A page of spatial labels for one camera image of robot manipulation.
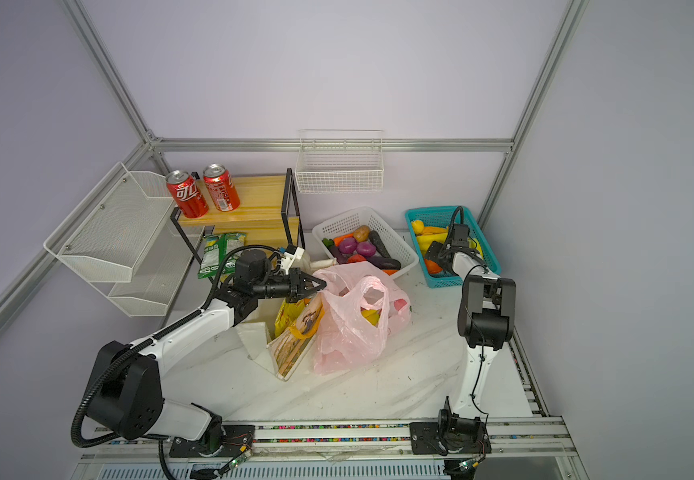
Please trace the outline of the yellow chips bag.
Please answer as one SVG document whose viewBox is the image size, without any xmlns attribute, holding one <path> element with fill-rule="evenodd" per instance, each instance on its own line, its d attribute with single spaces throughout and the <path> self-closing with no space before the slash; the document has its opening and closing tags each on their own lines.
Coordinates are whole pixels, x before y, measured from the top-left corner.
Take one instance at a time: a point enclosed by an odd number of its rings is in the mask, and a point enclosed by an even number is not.
<svg viewBox="0 0 694 480">
<path fill-rule="evenodd" d="M 284 300 L 281 303 L 277 317 L 274 323 L 273 339 L 278 338 L 283 332 L 288 329 L 301 315 L 308 304 L 308 300 L 300 300 L 295 303 L 289 303 Z"/>
</svg>

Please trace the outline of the pink plastic grocery bag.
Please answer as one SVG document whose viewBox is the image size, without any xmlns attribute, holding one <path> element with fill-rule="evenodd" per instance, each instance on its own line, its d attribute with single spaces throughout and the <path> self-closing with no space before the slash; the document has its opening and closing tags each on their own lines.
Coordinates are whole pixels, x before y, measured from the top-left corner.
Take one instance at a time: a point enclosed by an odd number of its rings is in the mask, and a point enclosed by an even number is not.
<svg viewBox="0 0 694 480">
<path fill-rule="evenodd" d="M 384 352 L 391 335 L 411 322 L 411 300 L 368 262 L 335 265 L 315 277 L 325 313 L 315 335 L 313 371 L 327 375 L 365 366 Z"/>
</svg>

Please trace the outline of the white canvas tote bag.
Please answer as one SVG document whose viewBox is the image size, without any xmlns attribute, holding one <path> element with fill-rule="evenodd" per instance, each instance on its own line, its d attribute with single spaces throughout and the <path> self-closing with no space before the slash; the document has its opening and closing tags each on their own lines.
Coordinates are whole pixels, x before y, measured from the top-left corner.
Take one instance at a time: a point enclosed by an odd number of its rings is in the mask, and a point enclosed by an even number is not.
<svg viewBox="0 0 694 480">
<path fill-rule="evenodd" d="M 301 357 L 307 353 L 321 319 L 325 307 L 320 297 L 320 291 L 308 304 L 298 319 L 286 329 L 281 336 L 273 339 L 274 323 L 285 298 L 256 298 L 235 290 L 232 278 L 226 284 L 227 291 L 237 295 L 232 307 L 235 314 L 234 325 L 246 347 L 249 357 L 273 373 L 280 380 L 287 380 L 300 363 Z"/>
</svg>

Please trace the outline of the teal plastic basket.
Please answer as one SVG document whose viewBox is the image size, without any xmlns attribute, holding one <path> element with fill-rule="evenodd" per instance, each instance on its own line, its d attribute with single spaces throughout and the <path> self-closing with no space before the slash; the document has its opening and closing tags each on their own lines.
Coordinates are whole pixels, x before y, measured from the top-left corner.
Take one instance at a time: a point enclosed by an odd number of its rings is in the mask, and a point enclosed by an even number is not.
<svg viewBox="0 0 694 480">
<path fill-rule="evenodd" d="M 413 240 L 430 288 L 463 284 L 462 276 L 501 276 L 502 268 L 467 207 L 427 207 L 406 212 Z"/>
</svg>

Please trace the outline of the red toy tomato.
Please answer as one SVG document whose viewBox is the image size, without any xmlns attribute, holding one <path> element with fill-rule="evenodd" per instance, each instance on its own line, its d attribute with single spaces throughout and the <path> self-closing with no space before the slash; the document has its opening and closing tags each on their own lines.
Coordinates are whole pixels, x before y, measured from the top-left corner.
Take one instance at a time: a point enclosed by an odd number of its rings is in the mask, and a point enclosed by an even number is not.
<svg viewBox="0 0 694 480">
<path fill-rule="evenodd" d="M 363 255 L 360 255 L 360 254 L 352 255 L 352 256 L 348 259 L 348 262 L 349 262 L 350 264 L 352 264 L 352 263 L 366 262 L 366 261 L 367 261 L 367 259 L 366 259 Z"/>
</svg>

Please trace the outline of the purple toy onion left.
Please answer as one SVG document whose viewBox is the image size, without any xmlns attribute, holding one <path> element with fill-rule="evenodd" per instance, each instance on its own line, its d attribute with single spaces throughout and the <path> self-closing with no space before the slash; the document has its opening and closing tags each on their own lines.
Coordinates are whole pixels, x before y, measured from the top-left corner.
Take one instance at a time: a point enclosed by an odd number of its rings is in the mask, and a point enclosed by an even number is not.
<svg viewBox="0 0 694 480">
<path fill-rule="evenodd" d="M 345 237 L 338 245 L 339 251 L 346 256 L 351 256 L 357 250 L 359 242 L 352 236 Z"/>
</svg>

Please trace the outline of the purple toy onion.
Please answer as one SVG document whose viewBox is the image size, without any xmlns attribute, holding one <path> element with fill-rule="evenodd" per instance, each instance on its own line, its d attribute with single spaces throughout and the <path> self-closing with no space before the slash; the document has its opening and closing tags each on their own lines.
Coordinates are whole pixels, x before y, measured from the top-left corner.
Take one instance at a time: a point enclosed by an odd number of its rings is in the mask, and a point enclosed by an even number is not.
<svg viewBox="0 0 694 480">
<path fill-rule="evenodd" d="M 339 251 L 346 256 L 351 256 L 357 250 L 359 242 L 352 236 L 345 237 L 338 245 Z"/>
<path fill-rule="evenodd" d="M 370 241 L 359 242 L 356 247 L 356 253 L 365 258 L 369 258 L 377 253 L 377 248 Z"/>
</svg>

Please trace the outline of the purple toy onion right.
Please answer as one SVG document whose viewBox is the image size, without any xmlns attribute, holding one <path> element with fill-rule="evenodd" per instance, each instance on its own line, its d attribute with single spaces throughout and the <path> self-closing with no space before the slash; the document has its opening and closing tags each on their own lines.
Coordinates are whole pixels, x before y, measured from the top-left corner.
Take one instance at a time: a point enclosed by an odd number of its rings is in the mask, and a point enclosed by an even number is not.
<svg viewBox="0 0 694 480">
<path fill-rule="evenodd" d="M 359 242 L 356 247 L 356 253 L 365 258 L 369 258 L 377 253 L 377 248 L 370 241 Z"/>
</svg>

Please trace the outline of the brown toy potato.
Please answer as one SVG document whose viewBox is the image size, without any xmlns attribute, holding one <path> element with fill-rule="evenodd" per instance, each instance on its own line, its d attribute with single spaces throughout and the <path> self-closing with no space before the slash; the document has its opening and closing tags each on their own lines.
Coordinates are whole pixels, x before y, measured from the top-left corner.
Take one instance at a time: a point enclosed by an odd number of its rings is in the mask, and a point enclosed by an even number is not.
<svg viewBox="0 0 694 480">
<path fill-rule="evenodd" d="M 371 229 L 367 225 L 361 225 L 352 233 L 352 236 L 357 242 L 362 243 L 369 240 L 370 233 Z"/>
</svg>

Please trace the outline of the green snack bag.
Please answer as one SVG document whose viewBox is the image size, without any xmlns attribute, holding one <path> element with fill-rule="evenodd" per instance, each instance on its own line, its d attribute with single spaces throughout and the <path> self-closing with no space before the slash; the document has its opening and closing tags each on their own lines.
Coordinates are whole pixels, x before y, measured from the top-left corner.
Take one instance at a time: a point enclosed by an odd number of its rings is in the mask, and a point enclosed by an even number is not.
<svg viewBox="0 0 694 480">
<path fill-rule="evenodd" d="M 227 254 L 239 247 L 245 246 L 247 234 L 229 232 L 211 234 L 205 237 L 203 260 L 198 270 L 199 279 L 209 279 L 216 276 L 220 264 Z"/>
</svg>

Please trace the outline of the red cola can right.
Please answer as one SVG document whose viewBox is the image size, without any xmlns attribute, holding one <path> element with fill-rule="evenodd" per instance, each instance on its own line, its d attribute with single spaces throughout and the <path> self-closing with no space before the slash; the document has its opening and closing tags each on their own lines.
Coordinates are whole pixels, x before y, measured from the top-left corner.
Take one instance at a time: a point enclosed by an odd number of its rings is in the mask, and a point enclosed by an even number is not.
<svg viewBox="0 0 694 480">
<path fill-rule="evenodd" d="M 221 212 L 234 211 L 241 201 L 229 170 L 221 164 L 208 165 L 203 179 L 215 207 Z"/>
</svg>

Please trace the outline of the red cola can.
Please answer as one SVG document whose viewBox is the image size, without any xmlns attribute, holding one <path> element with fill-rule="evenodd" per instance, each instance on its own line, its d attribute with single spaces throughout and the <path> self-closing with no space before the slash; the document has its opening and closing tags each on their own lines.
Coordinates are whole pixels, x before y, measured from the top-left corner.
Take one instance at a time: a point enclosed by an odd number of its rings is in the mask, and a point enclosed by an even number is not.
<svg viewBox="0 0 694 480">
<path fill-rule="evenodd" d="M 200 218 L 208 213 L 208 204 L 192 174 L 184 170 L 174 170 L 166 176 L 166 185 L 186 218 Z"/>
<path fill-rule="evenodd" d="M 229 170 L 221 164 L 208 165 L 203 179 L 215 207 L 221 212 L 234 211 L 241 201 Z"/>
</svg>

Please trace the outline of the red cola can left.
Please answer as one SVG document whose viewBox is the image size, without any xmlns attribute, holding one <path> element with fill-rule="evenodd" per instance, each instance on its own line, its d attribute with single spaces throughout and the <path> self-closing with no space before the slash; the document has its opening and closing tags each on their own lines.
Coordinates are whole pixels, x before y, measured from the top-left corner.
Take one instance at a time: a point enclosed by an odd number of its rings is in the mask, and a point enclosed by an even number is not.
<svg viewBox="0 0 694 480">
<path fill-rule="evenodd" d="M 174 170 L 166 176 L 166 185 L 186 218 L 200 218 L 208 213 L 208 204 L 192 174 L 184 170 Z"/>
</svg>

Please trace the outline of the white mesh tiered rack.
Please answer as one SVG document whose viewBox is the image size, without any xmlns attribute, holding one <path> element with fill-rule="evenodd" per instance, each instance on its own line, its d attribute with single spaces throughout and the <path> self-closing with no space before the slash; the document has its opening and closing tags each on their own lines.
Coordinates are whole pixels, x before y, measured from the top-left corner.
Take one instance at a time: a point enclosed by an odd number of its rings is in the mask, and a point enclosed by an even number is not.
<svg viewBox="0 0 694 480">
<path fill-rule="evenodd" d="M 44 242 L 129 317 L 164 317 L 204 234 L 178 227 L 165 177 L 113 167 Z"/>
</svg>

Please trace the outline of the wooden black-frame shelf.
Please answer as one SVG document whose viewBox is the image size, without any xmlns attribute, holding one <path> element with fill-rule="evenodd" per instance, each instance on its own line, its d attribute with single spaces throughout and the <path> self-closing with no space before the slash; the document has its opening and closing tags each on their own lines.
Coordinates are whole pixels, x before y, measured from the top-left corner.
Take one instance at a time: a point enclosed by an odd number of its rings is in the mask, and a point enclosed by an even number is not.
<svg viewBox="0 0 694 480">
<path fill-rule="evenodd" d="M 241 200 L 240 207 L 233 211 L 223 212 L 216 207 L 202 179 L 196 184 L 208 212 L 187 218 L 180 208 L 173 209 L 170 226 L 188 243 L 194 258 L 202 256 L 202 247 L 193 237 L 211 233 L 242 232 L 250 243 L 275 248 L 306 246 L 292 170 L 283 175 L 235 176 L 233 182 Z"/>
</svg>

